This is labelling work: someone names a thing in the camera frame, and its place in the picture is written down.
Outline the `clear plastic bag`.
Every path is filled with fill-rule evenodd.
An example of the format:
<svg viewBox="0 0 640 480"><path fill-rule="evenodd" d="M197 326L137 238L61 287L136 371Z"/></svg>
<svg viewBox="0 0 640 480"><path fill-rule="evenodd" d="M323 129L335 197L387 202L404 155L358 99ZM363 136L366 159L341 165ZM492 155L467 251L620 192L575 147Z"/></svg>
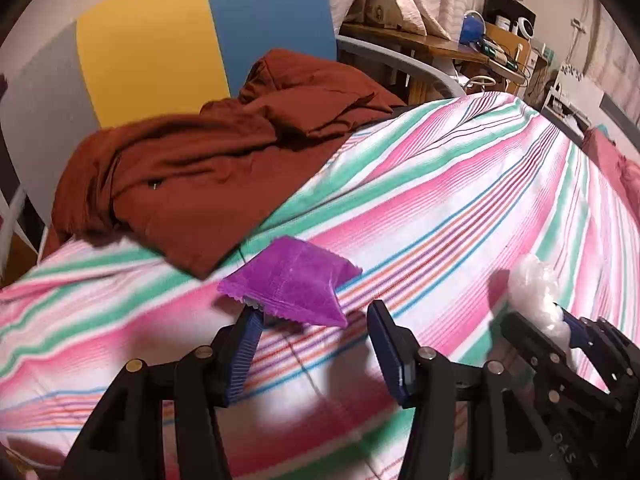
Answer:
<svg viewBox="0 0 640 480"><path fill-rule="evenodd" d="M518 258L508 277L508 312L521 315L570 360L570 326L559 299L560 284L552 267L535 254Z"/></svg>

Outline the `purple snack packet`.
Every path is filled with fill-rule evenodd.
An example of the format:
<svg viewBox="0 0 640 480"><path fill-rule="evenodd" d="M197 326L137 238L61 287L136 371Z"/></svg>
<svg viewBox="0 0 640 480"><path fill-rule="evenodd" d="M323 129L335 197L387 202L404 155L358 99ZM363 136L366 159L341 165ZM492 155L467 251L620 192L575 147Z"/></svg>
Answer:
<svg viewBox="0 0 640 480"><path fill-rule="evenodd" d="M218 290L276 318L344 328L347 320L336 289L361 273L334 252L282 236L221 280Z"/></svg>

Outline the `striped pink green bedsheet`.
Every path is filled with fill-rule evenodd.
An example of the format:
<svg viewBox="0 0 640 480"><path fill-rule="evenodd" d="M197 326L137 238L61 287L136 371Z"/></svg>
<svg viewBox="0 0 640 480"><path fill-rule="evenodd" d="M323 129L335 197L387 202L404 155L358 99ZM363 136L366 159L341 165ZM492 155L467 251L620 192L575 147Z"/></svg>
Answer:
<svg viewBox="0 0 640 480"><path fill-rule="evenodd" d="M639 336L639 229L599 168L521 100L421 105L355 133L205 280L130 240L65 244L1 294L1 441L56 474L133 358L181 358L239 306L218 282L280 236L359 266L344 330L274 326L240 400L218 417L237 479L393 479L412 415L384 385L364 322L381 299L457 362L530 369L499 337L521 256L552 267L559 304Z"/></svg>

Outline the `dark red garment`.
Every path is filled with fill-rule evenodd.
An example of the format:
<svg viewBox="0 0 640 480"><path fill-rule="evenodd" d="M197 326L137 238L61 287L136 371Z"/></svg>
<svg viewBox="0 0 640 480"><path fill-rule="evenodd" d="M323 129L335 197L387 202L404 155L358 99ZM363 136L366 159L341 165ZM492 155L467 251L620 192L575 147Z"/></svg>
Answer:
<svg viewBox="0 0 640 480"><path fill-rule="evenodd" d="M44 249L127 235L206 278L356 130L399 107L355 67L273 49L234 99L85 138L58 181Z"/></svg>

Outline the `wooden desk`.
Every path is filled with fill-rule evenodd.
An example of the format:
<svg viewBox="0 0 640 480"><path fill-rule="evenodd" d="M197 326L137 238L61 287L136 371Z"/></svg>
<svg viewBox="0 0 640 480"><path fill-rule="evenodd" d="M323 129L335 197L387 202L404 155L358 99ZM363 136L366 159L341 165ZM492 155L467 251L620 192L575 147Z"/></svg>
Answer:
<svg viewBox="0 0 640 480"><path fill-rule="evenodd" d="M408 55L410 58L433 66L454 78L457 76L469 78L487 76L495 79L496 83L492 86L486 84L488 90L514 93L514 90L508 90L508 87L525 82L522 73L511 70L508 66L477 52L472 47L437 36L419 36L411 32L363 24L344 24L340 33L346 37L363 40L369 44L377 44L380 47ZM385 67L380 62L367 61L354 54L341 54L341 60L346 60L362 68L368 75L408 104L419 104L447 97L444 92L439 90L440 84L436 84L433 78L410 76L397 68Z"/></svg>

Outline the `grey yellow blue chair back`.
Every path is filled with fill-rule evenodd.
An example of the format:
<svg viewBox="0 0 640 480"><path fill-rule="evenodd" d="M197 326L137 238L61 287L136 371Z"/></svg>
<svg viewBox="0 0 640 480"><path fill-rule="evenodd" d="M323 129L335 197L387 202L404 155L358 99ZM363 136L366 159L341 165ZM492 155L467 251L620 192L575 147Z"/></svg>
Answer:
<svg viewBox="0 0 640 480"><path fill-rule="evenodd" d="M335 58L329 0L104 0L82 14L10 80L1 102L6 147L39 217L50 219L83 138L236 96L273 48Z"/></svg>

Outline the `blue cup on desk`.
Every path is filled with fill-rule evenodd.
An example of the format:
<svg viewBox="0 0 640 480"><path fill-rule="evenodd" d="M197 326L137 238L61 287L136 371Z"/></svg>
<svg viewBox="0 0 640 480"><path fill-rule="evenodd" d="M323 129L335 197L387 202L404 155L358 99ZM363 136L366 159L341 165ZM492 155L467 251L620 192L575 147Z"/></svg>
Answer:
<svg viewBox="0 0 640 480"><path fill-rule="evenodd" d="M463 22L459 37L459 44L470 46L484 38L486 23L482 14L475 10L467 10L463 15Z"/></svg>

